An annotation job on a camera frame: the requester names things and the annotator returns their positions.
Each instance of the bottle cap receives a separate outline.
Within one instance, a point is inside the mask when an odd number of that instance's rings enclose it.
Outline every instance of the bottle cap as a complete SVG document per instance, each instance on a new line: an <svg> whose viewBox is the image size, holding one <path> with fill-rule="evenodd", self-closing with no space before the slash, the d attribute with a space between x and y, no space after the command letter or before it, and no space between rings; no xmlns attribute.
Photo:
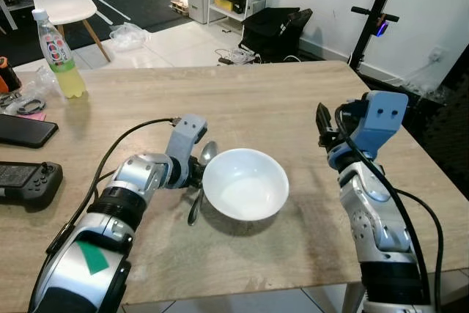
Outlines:
<svg viewBox="0 0 469 313"><path fill-rule="evenodd" d="M49 15L47 15L47 12L44 9L34 9L32 10L32 17L36 21L41 21L47 20L49 18Z"/></svg>

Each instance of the black cable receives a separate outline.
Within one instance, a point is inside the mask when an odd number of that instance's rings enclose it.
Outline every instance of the black cable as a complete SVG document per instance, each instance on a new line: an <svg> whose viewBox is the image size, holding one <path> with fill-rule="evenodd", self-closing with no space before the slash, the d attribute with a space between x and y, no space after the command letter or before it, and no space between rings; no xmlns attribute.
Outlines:
<svg viewBox="0 0 469 313"><path fill-rule="evenodd" d="M80 214L84 211L86 205L89 203L89 200L91 199L91 196L96 188L96 185L97 185L97 181L100 177L100 174L103 170L103 167L104 167L104 164L106 163L106 161L108 160L109 156L111 155L111 153L116 149L117 145L121 142L121 140L123 140L125 137L127 137L128 135L130 135L133 131L135 130L138 130L139 128L142 128L144 126L148 126L148 125L151 125L151 124L157 124L159 122L173 122L174 118L165 118L165 119L156 119L156 120L150 120L150 121L147 121L147 122L143 122L141 123L140 125L137 125L137 126L134 126L133 128L125 131L113 144L112 146L108 149L108 151L105 153L105 155L103 156L103 159L101 159L101 162L99 164L99 166L97 167L96 169L96 172L95 172L95 175L93 177L93 181L91 182L91 185L89 186L89 190L88 190L88 193L86 194L85 198L83 199L83 201L81 202L81 204L78 206L78 209L75 211L75 213L73 214L72 218L70 218L70 220L68 221L68 224L69 225L73 225L77 220L78 220L78 217L80 216Z"/></svg>
<svg viewBox="0 0 469 313"><path fill-rule="evenodd" d="M125 131L111 145L111 147L105 153L105 155L101 159L101 162L100 162L99 166L96 169L95 175L93 177L93 181L91 182L91 185L89 186L89 190L88 190L85 198L80 203L80 206L75 211L72 218L70 218L70 220L65 224L65 226L62 228L60 233L54 238L52 244L49 246L49 248L47 250L48 255L44 260L43 266L41 267L41 269L39 271L39 275L37 276L36 282L34 284L34 288L32 290L31 298L29 300L28 313L32 312L33 305L34 305L34 297L36 295L36 290L37 290L37 285L39 284L39 280L40 280L40 278L43 274L44 268L49 263L49 261L53 258L54 254L56 253L55 251L58 249L56 244L59 242L59 240L61 240L61 237L62 237L63 234L67 233L67 231L71 231L72 226L78 220L78 217L80 216L80 214L84 211L84 209L85 209L86 205L89 203L89 200L91 199L92 195L95 194L95 199L97 199L99 197L97 189L96 189L97 183L104 180L104 179L106 179L108 176L110 176L111 174L113 174L115 172L115 170L113 170L112 172L108 172L108 173L104 174L103 176L100 176L100 174L103 170L104 164L108 160L111 153L116 149L117 145L121 142L121 140L123 140L125 137L130 135L133 131L138 130L139 128L142 128L142 127L145 127L145 126L148 126L148 125L151 125L151 124L157 124L159 122L171 122L171 123L173 123L175 121L175 119L177 119L177 118L164 118L164 119L156 119L156 120L150 120L150 121L147 121L147 122L143 122L143 123L141 123L137 126L134 126L131 129Z"/></svg>
<svg viewBox="0 0 469 313"><path fill-rule="evenodd" d="M433 209L430 208L430 206L422 201L420 198L417 196L414 196L413 194L410 194L409 192L399 190L398 188L395 188L396 192L398 194L401 194L403 196L409 197L410 199L413 199L417 203L419 203L422 207L425 208L425 210L430 214L430 216L433 219L433 222L435 223L435 227L437 228L437 235L438 235L438 250L437 250L437 260L435 264L435 287L434 287L434 295L435 295L435 307L437 313L441 312L441 296L440 296L440 289L441 289L441 267L443 263L443 228L441 227L440 221L438 220L438 217L436 214L433 212Z"/></svg>
<svg viewBox="0 0 469 313"><path fill-rule="evenodd" d="M100 176L99 179L97 179L98 182L101 182L103 181L104 179L106 179L107 177L110 177L114 172L116 172L116 169L110 171L110 172L106 172L103 176Z"/></svg>
<svg viewBox="0 0 469 313"><path fill-rule="evenodd" d="M326 313L324 309L310 296L306 293L305 289L300 289L302 293L306 295L306 297L321 311L321 313Z"/></svg>
<svg viewBox="0 0 469 313"><path fill-rule="evenodd" d="M100 176L99 179L97 179L97 183L100 183L101 181L103 181L104 179L106 179L107 177L111 176L114 172L116 172L116 170L113 170L111 172L106 172L103 176ZM99 193L97 192L97 188L95 188L94 190L94 194L95 194L95 200L93 202L96 202L97 199L99 198Z"/></svg>
<svg viewBox="0 0 469 313"><path fill-rule="evenodd" d="M368 167L368 169L376 176L376 178L386 187L391 198L396 203L397 209L401 213L402 219L404 220L405 226L407 231L409 232L410 240L412 241L413 248L416 253L418 269L421 275L421 283L422 283L422 290L424 294L424 304L430 304L430 291L429 291L429 282L428 282L428 274L426 272L426 266L424 261L424 255L422 253L420 243L418 242L417 233L413 228L412 221L410 220L409 214L402 203L402 200L399 198L399 195L394 190L392 184L389 183L388 179L381 173L380 170L361 152L358 148L357 144L350 138L349 134L347 133L347 129L344 126L344 123L341 119L341 111L345 107L345 105L339 106L335 113L334 117L336 119L337 127L339 128L341 136L344 138L347 145L350 149L358 156L358 158Z"/></svg>

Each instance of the table leg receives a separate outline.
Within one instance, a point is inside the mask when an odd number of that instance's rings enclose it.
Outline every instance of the table leg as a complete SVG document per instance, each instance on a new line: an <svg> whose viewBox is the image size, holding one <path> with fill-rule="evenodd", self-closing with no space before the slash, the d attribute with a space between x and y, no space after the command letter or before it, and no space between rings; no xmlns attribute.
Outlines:
<svg viewBox="0 0 469 313"><path fill-rule="evenodd" d="M365 295L365 287L361 282L351 282L345 289L342 313L357 313L361 300Z"/></svg>
<svg viewBox="0 0 469 313"><path fill-rule="evenodd" d="M12 30L15 31L16 29L18 29L15 23L15 20L13 20L12 15L10 14L10 11L8 10L8 7L5 4L4 0L0 0L0 8L4 12L5 16L7 17L8 23L12 27Z"/></svg>

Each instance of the cardboard box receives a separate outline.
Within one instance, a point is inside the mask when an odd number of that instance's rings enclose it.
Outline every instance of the cardboard box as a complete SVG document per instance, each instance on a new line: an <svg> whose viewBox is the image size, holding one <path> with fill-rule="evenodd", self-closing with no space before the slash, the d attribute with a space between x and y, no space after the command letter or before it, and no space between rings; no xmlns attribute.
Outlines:
<svg viewBox="0 0 469 313"><path fill-rule="evenodd" d="M215 5L227 11L233 11L233 3L227 0L215 0Z"/></svg>
<svg viewBox="0 0 469 313"><path fill-rule="evenodd" d="M259 12L265 8L265 0L249 0L248 3L248 12L246 17L254 15L256 12Z"/></svg>

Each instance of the yellow liquid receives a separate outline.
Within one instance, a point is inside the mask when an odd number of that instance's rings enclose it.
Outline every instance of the yellow liquid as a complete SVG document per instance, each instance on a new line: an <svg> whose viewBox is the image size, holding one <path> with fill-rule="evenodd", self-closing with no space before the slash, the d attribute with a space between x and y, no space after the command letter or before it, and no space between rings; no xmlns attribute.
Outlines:
<svg viewBox="0 0 469 313"><path fill-rule="evenodd" d="M59 82L60 89L65 97L81 97L86 91L85 83L81 78L76 67L65 71L64 73L55 73L57 81Z"/></svg>

